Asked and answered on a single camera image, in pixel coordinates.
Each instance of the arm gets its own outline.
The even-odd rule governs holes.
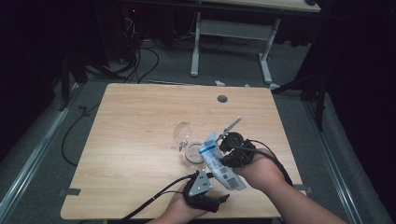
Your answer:
[[[266,194],[289,224],[345,223],[340,217],[286,183],[274,163],[262,155],[256,154],[251,164],[233,170],[243,176],[251,187]]]
[[[185,185],[183,185],[178,191],[182,192]],[[204,215],[206,211],[191,208],[184,201],[181,193],[175,193],[172,197],[168,207],[165,209],[162,215],[156,219],[148,222],[149,224],[185,224],[189,223],[196,217]]]

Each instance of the gray carpet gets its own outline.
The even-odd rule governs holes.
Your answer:
[[[181,46],[180,44],[174,45],[172,48],[158,44],[152,49],[159,55],[160,62],[151,73],[144,77],[142,83],[151,83],[151,80],[156,80],[215,85],[215,80],[220,80],[227,86],[244,86],[245,83],[240,80],[243,79],[250,86],[268,87],[263,83],[262,72],[258,63],[258,48],[262,46],[261,42],[244,46],[223,44],[218,49],[209,49],[216,47],[216,43],[204,44],[204,49],[201,51],[198,77],[190,77],[192,46]],[[145,43],[146,47],[153,45],[153,42]],[[276,84],[285,84],[294,79],[294,75],[308,49],[309,47],[292,48],[288,44],[273,46],[270,52],[271,59],[268,63]],[[140,77],[145,74],[154,66],[156,59],[154,53],[142,49],[141,64],[137,69],[137,74]],[[65,162],[62,157],[61,145],[69,127],[80,117],[83,111],[82,107],[91,108],[99,103],[106,85],[110,82],[115,82],[115,80],[91,76],[89,82],[81,87],[80,95],[70,105],[70,111],[60,129],[54,135],[46,157],[32,182],[23,193],[8,223],[78,223],[78,221],[63,220],[60,217],[64,198],[58,194],[61,189],[69,187],[75,171],[75,168]],[[305,103],[302,103],[295,93],[287,91],[284,94],[275,95],[275,100],[303,182],[313,190],[309,197],[347,220],[347,213],[339,199],[321,152],[316,128],[312,125],[311,118],[304,108]],[[1,163],[0,196],[4,197],[6,195],[24,162],[35,148],[37,139],[48,129],[52,118],[58,113],[57,109],[60,102],[61,99],[58,94],[53,104],[32,125]],[[359,208],[362,222],[392,223],[384,207],[376,198],[370,180],[363,172],[359,161],[357,161],[329,98],[327,98],[326,104],[323,122],[324,134]],[[65,155],[70,161],[78,162],[91,129],[95,112],[96,109],[88,117],[81,119],[67,136],[64,149]],[[102,222],[98,220],[87,223]]]

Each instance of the hand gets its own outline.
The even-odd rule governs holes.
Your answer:
[[[270,156],[273,155],[266,148],[259,148],[259,150]],[[282,172],[280,172],[274,162],[258,153],[255,153],[249,165],[233,168],[233,171],[244,177],[251,187],[264,193],[272,186],[286,183]]]
[[[181,186],[178,191],[182,192],[185,186],[186,184]],[[181,193],[175,193],[163,214],[149,223],[182,224],[188,223],[204,214],[206,214],[206,211],[188,206],[183,195]]]

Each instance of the person's right hand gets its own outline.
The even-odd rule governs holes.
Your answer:
[[[273,155],[266,148],[259,148],[259,150],[270,156]],[[274,162],[258,153],[255,153],[249,165],[233,168],[233,171],[244,177],[251,187],[259,189],[264,193],[272,186],[286,183],[282,172],[280,172]]]

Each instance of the person's left hand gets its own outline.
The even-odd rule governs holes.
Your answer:
[[[181,186],[178,191],[182,192],[185,186],[186,184]],[[205,210],[195,209],[188,206],[183,195],[181,193],[175,193],[163,214],[149,223],[184,224],[197,217],[203,216],[206,213],[207,211]]]

